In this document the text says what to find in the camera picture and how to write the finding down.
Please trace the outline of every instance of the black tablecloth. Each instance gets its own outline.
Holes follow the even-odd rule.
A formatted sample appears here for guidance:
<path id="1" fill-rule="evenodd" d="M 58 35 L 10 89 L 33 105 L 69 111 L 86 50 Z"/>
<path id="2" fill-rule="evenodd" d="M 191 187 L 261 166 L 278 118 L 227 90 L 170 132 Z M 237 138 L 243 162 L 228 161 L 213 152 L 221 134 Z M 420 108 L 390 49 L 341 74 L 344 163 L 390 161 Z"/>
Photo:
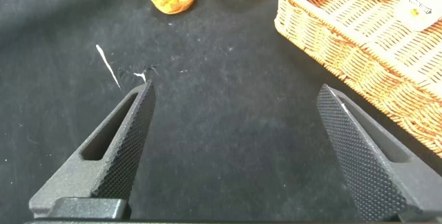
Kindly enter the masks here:
<path id="1" fill-rule="evenodd" d="M 152 65 L 133 218 L 354 219 L 316 94 L 328 83 L 397 127 L 276 32 L 277 4 L 0 0 L 0 223 L 31 218 L 29 198 Z M 130 71 L 121 90 L 97 44 Z"/>

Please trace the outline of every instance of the wicker basket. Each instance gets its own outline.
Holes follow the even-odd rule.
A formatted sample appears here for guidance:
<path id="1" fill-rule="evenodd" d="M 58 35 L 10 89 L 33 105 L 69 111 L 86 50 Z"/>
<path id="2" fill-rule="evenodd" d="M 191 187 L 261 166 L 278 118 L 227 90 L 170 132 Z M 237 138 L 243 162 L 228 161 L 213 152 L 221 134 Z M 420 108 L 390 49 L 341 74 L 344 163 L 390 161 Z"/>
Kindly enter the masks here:
<path id="1" fill-rule="evenodd" d="M 275 25 L 442 157 L 442 21 L 411 32 L 399 0 L 279 0 Z"/>

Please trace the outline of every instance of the white scratch mark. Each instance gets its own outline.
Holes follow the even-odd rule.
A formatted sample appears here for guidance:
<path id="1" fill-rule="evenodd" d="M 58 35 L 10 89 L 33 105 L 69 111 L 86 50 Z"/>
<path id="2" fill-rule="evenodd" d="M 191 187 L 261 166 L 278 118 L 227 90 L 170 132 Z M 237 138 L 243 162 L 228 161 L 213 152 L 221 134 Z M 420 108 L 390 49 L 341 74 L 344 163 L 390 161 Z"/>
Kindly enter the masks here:
<path id="1" fill-rule="evenodd" d="M 152 69 L 157 75 L 160 75 L 160 74 L 157 72 L 157 69 L 156 69 L 156 68 L 151 67 L 151 69 Z"/>
<path id="2" fill-rule="evenodd" d="M 121 90 L 122 88 L 119 86 L 118 81 L 117 81 L 117 78 L 116 78 L 116 76 L 113 74 L 113 71 L 112 71 L 111 65 L 109 65 L 108 61 L 106 60 L 106 57 L 104 56 L 104 52 L 103 52 L 102 48 L 100 48 L 100 47 L 98 46 L 98 44 L 96 45 L 96 47 L 97 47 L 98 53 L 102 56 L 103 61 L 104 61 L 105 65 L 106 65 L 106 67 L 108 67 L 110 73 L 112 74 L 113 79 L 115 80 L 115 82 L 117 82 L 117 86 L 118 86 L 118 88 Z"/>
<path id="3" fill-rule="evenodd" d="M 144 71 L 143 71 L 143 73 L 134 73 L 134 75 L 143 78 L 144 83 L 146 83 L 146 76 L 144 75 Z"/>

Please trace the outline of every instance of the textured gripper pad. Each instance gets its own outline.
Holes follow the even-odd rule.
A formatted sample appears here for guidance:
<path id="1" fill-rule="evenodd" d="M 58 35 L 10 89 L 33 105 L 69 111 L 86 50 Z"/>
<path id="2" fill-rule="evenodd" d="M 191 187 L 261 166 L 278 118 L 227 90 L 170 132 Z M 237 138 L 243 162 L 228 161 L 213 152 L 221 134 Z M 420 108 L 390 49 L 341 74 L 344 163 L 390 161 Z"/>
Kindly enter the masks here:
<path id="1" fill-rule="evenodd" d="M 407 209 L 407 201 L 368 147 L 345 105 L 324 85 L 320 116 L 364 221 L 387 220 Z"/>
<path id="2" fill-rule="evenodd" d="M 104 173 L 92 190 L 92 197 L 129 199 L 155 108 L 152 91 L 151 84 L 138 95 L 141 100 L 137 102 L 131 119 L 122 124 L 126 131 L 118 140 L 110 160 L 106 161 Z"/>

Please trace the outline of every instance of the basket rim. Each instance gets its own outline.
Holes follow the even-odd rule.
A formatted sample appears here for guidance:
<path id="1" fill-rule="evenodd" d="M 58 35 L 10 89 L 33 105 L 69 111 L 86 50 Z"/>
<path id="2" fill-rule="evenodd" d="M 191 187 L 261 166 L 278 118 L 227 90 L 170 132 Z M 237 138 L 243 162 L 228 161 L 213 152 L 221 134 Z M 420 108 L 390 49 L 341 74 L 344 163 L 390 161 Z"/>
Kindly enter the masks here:
<path id="1" fill-rule="evenodd" d="M 421 75 L 419 72 L 412 71 L 405 64 L 400 63 L 395 59 L 386 59 L 384 57 L 391 57 L 387 51 L 373 44 L 366 36 L 360 34 L 359 32 L 344 26 L 342 23 L 332 19 L 328 13 L 324 10 L 318 8 L 314 4 L 308 2 L 308 0 L 289 0 L 296 2 L 296 6 L 304 10 L 307 14 L 317 18 L 321 23 L 326 25 L 331 31 L 338 33 L 343 36 L 346 41 L 350 41 L 356 44 L 362 51 L 371 55 L 381 66 L 384 68 L 395 72 L 400 75 L 405 80 L 411 81 L 413 84 L 419 85 L 423 82 L 427 82 L 428 78 Z M 431 87 L 419 87 L 420 90 L 427 93 L 428 95 L 435 97 L 437 101 L 442 101 L 442 90 L 435 90 L 438 85 L 442 85 L 442 82 L 437 82 Z"/>

